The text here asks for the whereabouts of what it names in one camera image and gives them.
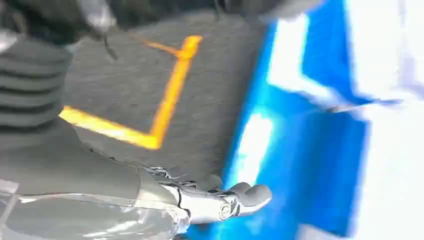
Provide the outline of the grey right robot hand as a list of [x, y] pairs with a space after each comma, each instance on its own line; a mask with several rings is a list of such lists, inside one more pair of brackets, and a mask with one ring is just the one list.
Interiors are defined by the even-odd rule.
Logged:
[[173, 240], [191, 225], [248, 216], [272, 199], [265, 185], [221, 185], [216, 175], [178, 181], [118, 161], [60, 118], [0, 128], [3, 240]]

